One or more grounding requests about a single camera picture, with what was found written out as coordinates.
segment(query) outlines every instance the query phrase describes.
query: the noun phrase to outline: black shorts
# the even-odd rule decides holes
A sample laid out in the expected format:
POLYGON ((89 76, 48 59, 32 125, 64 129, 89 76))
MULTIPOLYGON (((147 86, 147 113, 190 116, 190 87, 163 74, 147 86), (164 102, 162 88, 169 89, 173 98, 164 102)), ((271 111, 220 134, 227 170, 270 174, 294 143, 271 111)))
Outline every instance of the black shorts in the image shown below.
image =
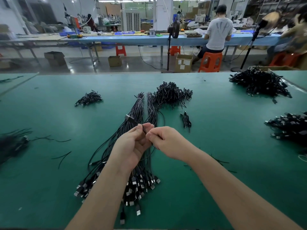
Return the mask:
POLYGON ((211 50, 211 49, 207 48, 207 45, 204 45, 203 48, 201 49, 201 51, 198 53, 197 57, 201 59, 204 56, 205 52, 220 53, 223 50, 211 50))

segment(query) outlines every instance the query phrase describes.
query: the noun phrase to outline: green table surface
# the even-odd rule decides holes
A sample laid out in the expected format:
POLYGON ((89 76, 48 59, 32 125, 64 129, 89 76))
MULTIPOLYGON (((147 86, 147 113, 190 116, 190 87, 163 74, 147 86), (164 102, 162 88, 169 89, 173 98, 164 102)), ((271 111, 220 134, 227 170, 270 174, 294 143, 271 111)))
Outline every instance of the green table surface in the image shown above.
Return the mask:
POLYGON ((278 71, 277 74, 284 76, 283 78, 287 81, 307 91, 307 71, 278 71))
MULTIPOLYGON (((65 143, 37 140, 17 158, 0 167, 0 227, 63 228, 81 206, 73 194, 87 175, 95 149, 124 120, 139 92, 154 92, 163 81, 193 90, 187 108, 163 108, 166 125, 197 147, 229 162, 238 179, 307 228, 307 164, 298 159, 300 146, 270 137, 265 120, 307 110, 307 94, 289 87, 293 98, 278 96, 277 104, 261 95, 251 97, 228 81, 230 73, 42 75, 6 93, 0 102, 0 129, 32 127, 29 135, 52 135, 65 143), (74 107, 93 89, 104 99, 74 107), (192 122, 184 130, 180 112, 192 122), (61 164, 51 160, 72 151, 61 164)), ((144 100, 147 116, 146 99, 144 100)), ((158 124, 163 125, 159 116, 158 124)), ((126 208, 126 224, 116 228, 230 229, 196 174, 183 162, 155 151, 152 168, 161 183, 141 200, 142 213, 126 208)))
POLYGON ((5 80, 8 78, 15 78, 18 76, 23 76, 19 77, 15 80, 11 81, 6 81, 3 83, 0 83, 0 96, 5 94, 6 92, 10 91, 11 89, 17 87, 18 85, 28 81, 38 73, 0 73, 0 80, 5 80))

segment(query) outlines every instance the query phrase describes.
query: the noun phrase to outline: hand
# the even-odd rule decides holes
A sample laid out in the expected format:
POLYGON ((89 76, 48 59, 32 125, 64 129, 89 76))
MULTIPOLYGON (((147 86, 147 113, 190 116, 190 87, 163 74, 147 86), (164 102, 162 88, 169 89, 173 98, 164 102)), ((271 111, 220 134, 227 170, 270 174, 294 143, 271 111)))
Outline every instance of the hand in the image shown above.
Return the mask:
POLYGON ((131 173, 140 161, 143 153, 151 146, 146 139, 143 127, 146 132, 154 128, 153 124, 138 124, 130 131, 121 135, 115 142, 107 164, 113 163, 124 173, 131 173))
POLYGON ((146 138, 170 158, 187 162, 189 152, 195 147, 178 131, 171 127, 155 127, 146 138))

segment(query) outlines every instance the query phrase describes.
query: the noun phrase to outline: orange plastic stool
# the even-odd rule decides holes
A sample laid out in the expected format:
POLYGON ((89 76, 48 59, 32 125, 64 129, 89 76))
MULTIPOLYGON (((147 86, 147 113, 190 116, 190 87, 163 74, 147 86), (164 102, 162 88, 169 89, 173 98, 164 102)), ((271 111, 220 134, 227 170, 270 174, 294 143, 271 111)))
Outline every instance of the orange plastic stool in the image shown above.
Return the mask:
POLYGON ((223 54, 220 53, 209 53, 206 52, 201 60, 201 66, 198 69, 198 72, 205 71, 206 73, 219 72, 221 63, 222 63, 223 54))
POLYGON ((120 46, 120 47, 122 47, 122 49, 119 49, 118 47, 119 46, 116 46, 116 49, 115 49, 116 50, 116 55, 118 56, 119 54, 124 54, 125 56, 127 56, 126 50, 125 50, 125 46, 120 46))
POLYGON ((177 52, 180 54, 180 48, 181 48, 181 46, 171 46, 171 49, 170 49, 169 52, 171 53, 171 55, 175 55, 175 53, 177 53, 177 52))
POLYGON ((281 52, 274 56, 270 66, 295 66, 295 63, 300 54, 281 52))

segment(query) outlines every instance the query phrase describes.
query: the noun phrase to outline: standing fan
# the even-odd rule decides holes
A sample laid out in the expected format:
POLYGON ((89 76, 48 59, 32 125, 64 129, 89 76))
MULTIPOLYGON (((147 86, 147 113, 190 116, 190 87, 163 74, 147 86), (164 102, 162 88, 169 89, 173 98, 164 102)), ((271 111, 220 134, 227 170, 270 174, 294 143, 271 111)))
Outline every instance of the standing fan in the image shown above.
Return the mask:
POLYGON ((173 71, 169 70, 169 55, 170 55, 170 45, 171 45, 171 37, 173 38, 178 38, 179 35, 179 28, 180 28, 180 23, 179 21, 174 21, 168 28, 167 28, 167 33, 169 33, 168 37, 168 49, 167 49, 167 70, 162 71, 162 73, 173 73, 173 71))
POLYGON ((256 40, 258 34, 259 34, 259 31, 260 31, 261 29, 265 29, 265 30, 270 30, 270 29, 272 29, 272 28, 274 29, 274 28, 277 26, 280 17, 281 17, 281 13, 275 11, 275 12, 271 12, 271 13, 267 14, 267 15, 261 20, 261 22, 260 22, 260 23, 258 24, 258 26, 256 27, 256 30, 254 31, 253 38, 252 38, 252 40, 251 40, 251 45, 250 45, 250 47, 248 48, 248 52, 246 53, 246 56, 245 56, 244 61, 243 61, 242 65, 241 65, 241 68, 239 68, 239 67, 231 68, 230 70, 231 70, 232 72, 242 71, 243 66, 244 66, 244 64, 245 64, 245 62, 246 62, 246 59, 247 59, 247 57, 248 57, 248 55, 249 55, 249 53, 250 53, 250 51, 251 51, 251 48, 253 47, 253 44, 254 44, 254 42, 255 42, 255 40, 256 40))

